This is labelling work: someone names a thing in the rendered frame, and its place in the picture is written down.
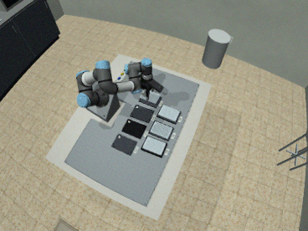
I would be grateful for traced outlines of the white control panel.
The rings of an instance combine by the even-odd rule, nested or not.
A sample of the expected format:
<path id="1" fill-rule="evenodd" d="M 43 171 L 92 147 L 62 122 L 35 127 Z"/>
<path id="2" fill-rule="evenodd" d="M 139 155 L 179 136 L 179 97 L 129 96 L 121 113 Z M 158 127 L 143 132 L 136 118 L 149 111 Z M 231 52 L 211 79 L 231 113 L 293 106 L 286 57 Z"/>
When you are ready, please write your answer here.
<path id="1" fill-rule="evenodd" d="M 129 81 L 128 74 L 126 74 L 125 70 L 123 70 L 118 80 L 116 80 L 116 83 L 122 83 L 122 82 L 128 82 L 128 81 Z"/>

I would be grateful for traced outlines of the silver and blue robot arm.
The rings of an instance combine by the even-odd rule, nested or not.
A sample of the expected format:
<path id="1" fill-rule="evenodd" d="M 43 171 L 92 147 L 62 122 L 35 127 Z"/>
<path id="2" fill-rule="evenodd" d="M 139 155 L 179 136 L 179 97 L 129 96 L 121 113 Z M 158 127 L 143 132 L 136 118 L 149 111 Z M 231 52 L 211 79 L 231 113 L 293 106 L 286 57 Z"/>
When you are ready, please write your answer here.
<path id="1" fill-rule="evenodd" d="M 129 77 L 128 82 L 113 83 L 110 71 L 110 62 L 108 60 L 101 60 L 96 62 L 95 69 L 90 72 L 88 70 L 78 72 L 76 74 L 79 90 L 79 94 L 77 95 L 78 105 L 82 108 L 85 108 L 85 106 L 88 108 L 93 105 L 103 107 L 108 104 L 110 99 L 109 95 L 115 95 L 117 93 L 127 91 L 130 91 L 132 94 L 140 93 L 141 82 L 139 73 L 142 72 L 142 78 L 144 80 L 151 79 L 151 59 L 144 58 L 141 62 L 125 64 L 125 72 Z M 98 81 L 100 88 L 95 90 L 93 93 L 92 85 L 96 81 Z M 158 93 L 161 93 L 164 88 L 154 79 L 146 83 Z"/>

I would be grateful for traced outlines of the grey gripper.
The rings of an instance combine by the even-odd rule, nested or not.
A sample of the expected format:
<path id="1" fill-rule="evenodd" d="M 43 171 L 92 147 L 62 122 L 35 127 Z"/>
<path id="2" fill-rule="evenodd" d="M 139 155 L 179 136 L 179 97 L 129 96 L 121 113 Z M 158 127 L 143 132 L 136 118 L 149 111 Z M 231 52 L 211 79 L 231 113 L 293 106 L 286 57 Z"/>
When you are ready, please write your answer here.
<path id="1" fill-rule="evenodd" d="M 140 74 L 139 77 L 142 78 L 142 74 Z M 152 92 L 154 91 L 154 89 L 153 89 L 150 85 L 148 85 L 148 84 L 146 83 L 146 81 L 151 81 L 152 78 L 153 78 L 153 76 L 152 76 L 151 79 L 149 79 L 149 80 L 144 80 L 144 79 L 142 78 L 142 81 L 140 81 L 140 82 L 141 82 L 141 89 L 142 89 L 142 90 L 145 90 L 144 92 L 141 92 L 141 94 L 142 94 L 143 96 L 146 97 L 146 101 L 149 100 L 149 94 L 150 94 L 149 91 L 150 91 L 150 90 L 151 90 Z M 143 80 L 144 80 L 144 81 L 143 81 Z"/>

